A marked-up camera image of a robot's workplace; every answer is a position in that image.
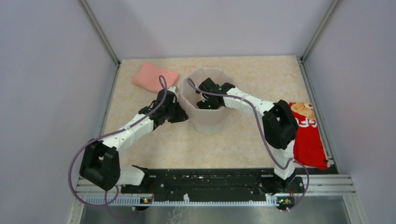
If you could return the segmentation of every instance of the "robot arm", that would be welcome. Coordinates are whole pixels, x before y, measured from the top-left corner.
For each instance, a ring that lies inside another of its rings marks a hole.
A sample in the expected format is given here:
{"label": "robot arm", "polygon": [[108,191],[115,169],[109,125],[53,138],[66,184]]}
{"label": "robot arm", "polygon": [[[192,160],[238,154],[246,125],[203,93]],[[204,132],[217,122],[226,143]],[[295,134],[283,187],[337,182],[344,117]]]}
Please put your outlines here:
{"label": "robot arm", "polygon": [[177,91],[176,86],[170,87],[164,103],[139,124],[131,127],[160,103],[164,95],[164,90],[161,90],[151,105],[142,108],[131,121],[120,128],[120,133],[90,144],[84,152],[80,175],[106,191],[120,182],[140,185],[144,172],[137,167],[120,169],[120,157],[139,138],[155,130],[166,120],[177,123],[188,119],[177,100]]}
{"label": "robot arm", "polygon": [[[242,92],[230,83],[222,86],[215,84],[210,78],[201,83],[199,89],[202,91],[239,96],[241,99],[231,97],[212,96],[201,94],[202,100],[197,103],[200,109],[217,109],[220,106],[230,107],[250,115],[254,115],[253,108],[243,99],[251,102],[257,113],[262,116],[263,129],[266,141],[275,148],[274,158],[283,167],[288,160],[294,158],[293,147],[298,124],[291,109],[283,100],[277,103],[269,102]],[[284,180],[287,185],[294,178],[294,165],[290,163],[286,169],[275,166],[274,173]]]}

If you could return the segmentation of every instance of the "pink towel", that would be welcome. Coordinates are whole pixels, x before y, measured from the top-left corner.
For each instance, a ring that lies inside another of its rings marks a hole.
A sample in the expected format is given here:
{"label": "pink towel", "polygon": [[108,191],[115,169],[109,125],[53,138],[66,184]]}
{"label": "pink towel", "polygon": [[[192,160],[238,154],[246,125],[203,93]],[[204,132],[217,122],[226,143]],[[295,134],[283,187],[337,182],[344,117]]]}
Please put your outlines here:
{"label": "pink towel", "polygon": [[179,74],[177,72],[166,70],[146,62],[135,75],[132,83],[150,92],[158,93],[162,89],[159,82],[160,75],[165,77],[168,88],[175,85],[179,78]]}

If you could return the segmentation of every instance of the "beige table surface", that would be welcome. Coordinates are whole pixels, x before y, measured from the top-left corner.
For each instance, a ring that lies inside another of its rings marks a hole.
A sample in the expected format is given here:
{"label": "beige table surface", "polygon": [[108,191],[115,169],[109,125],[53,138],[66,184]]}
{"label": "beige table surface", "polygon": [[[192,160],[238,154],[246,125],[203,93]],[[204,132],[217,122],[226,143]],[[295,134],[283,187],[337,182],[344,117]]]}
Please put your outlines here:
{"label": "beige table surface", "polygon": [[[236,86],[269,101],[309,102],[295,56],[199,57],[123,60],[111,101],[105,133],[118,130],[156,98],[132,84],[145,62],[180,74],[216,67],[228,73]],[[121,166],[146,168],[269,168],[274,164],[265,150],[254,117],[235,110],[223,130],[213,136],[197,131],[190,121],[165,123],[143,136],[120,158]]]}

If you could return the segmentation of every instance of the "gray wall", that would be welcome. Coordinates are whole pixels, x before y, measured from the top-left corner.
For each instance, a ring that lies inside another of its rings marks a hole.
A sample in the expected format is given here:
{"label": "gray wall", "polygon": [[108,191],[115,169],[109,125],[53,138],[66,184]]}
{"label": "gray wall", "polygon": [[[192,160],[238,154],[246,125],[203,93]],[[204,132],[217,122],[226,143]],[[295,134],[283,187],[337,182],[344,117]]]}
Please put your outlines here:
{"label": "gray wall", "polygon": [[114,69],[78,1],[1,1],[0,223],[66,221]]}
{"label": "gray wall", "polygon": [[331,0],[88,0],[120,59],[302,55]]}
{"label": "gray wall", "polygon": [[395,223],[395,11],[394,0],[342,2],[307,61],[339,166],[371,223]]}

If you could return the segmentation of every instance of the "metal frame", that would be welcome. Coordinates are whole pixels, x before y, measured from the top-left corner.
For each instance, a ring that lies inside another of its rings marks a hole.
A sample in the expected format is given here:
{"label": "metal frame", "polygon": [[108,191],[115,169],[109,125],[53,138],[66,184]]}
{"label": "metal frame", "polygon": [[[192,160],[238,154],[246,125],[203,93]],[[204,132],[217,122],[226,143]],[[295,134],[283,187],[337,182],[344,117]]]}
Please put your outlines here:
{"label": "metal frame", "polygon": [[[83,8],[84,12],[86,13],[88,20],[92,24],[93,29],[95,30],[96,34],[98,35],[99,39],[101,40],[103,46],[105,47],[106,51],[108,52],[109,56],[113,60],[113,62],[117,65],[114,79],[113,79],[113,84],[111,88],[111,92],[109,93],[109,97],[107,99],[107,107],[106,111],[104,112],[103,120],[98,128],[98,132],[100,134],[103,134],[105,126],[106,126],[106,120],[108,116],[108,112],[110,110],[110,105],[111,105],[111,100],[113,97],[115,85],[117,82],[117,77],[118,73],[120,70],[120,61],[118,60],[113,48],[111,47],[108,39],[106,38],[104,32],[102,31],[98,21],[96,20],[91,8],[89,7],[88,3],[86,0],[78,0],[81,7]],[[302,57],[297,57],[297,61],[299,63],[301,73],[304,78],[304,82],[309,94],[309,97],[315,107],[315,112],[316,116],[318,118],[318,123],[320,127],[320,134],[323,138],[323,144],[326,149],[326,154],[329,160],[334,160],[335,165],[338,164],[337,159],[332,151],[333,145],[328,137],[327,130],[326,130],[326,123],[325,119],[322,116],[322,110],[320,107],[320,103],[317,99],[315,90],[312,85],[311,78],[309,76],[308,70],[305,65],[306,59],[309,57],[312,49],[314,48],[315,44],[317,43],[318,39],[320,38],[321,34],[325,30],[327,24],[329,23],[330,19],[334,15],[334,12],[340,5],[342,0],[333,0],[329,10],[327,11],[326,15],[324,16],[320,26],[318,27],[315,35],[313,36],[312,40],[310,41],[307,49],[305,50],[304,54]],[[306,176],[305,175],[300,175],[300,177],[303,178],[304,184],[306,184]],[[99,200],[100,198],[103,198],[103,190],[99,189],[97,186],[93,185],[92,183],[88,182],[87,180],[80,179],[78,181],[77,185],[77,191],[78,194],[82,197],[83,200],[89,200],[91,202],[94,202],[94,200]],[[115,195],[115,190],[110,190],[108,192],[108,197],[112,198]],[[118,203],[112,204],[112,206],[119,206],[123,205],[125,206],[125,202],[127,202],[129,205],[136,204],[138,205],[139,203],[137,202],[137,199],[140,197],[148,197],[151,195],[132,195],[132,196],[126,196],[126,195],[120,195],[119,199],[117,200]],[[310,187],[308,189],[308,192],[306,196],[343,196],[346,209],[350,218],[350,221],[352,224],[365,224],[366,219],[363,213],[363,210],[360,206],[359,200],[356,195],[356,191],[352,182],[352,179],[350,175],[348,174],[342,174],[342,175],[310,175]],[[181,203],[154,203],[153,205],[155,206],[175,206],[175,205],[182,205],[182,206],[227,206],[227,205],[232,205],[232,206],[268,206],[268,205],[275,205],[274,199],[269,197],[269,201],[266,203],[192,203],[189,202],[188,200],[185,200],[184,202]],[[71,205],[71,210],[69,213],[69,224],[78,224],[80,223],[82,214],[83,214],[83,209],[84,206],[80,202],[78,202],[75,198],[73,200],[73,203]]]}

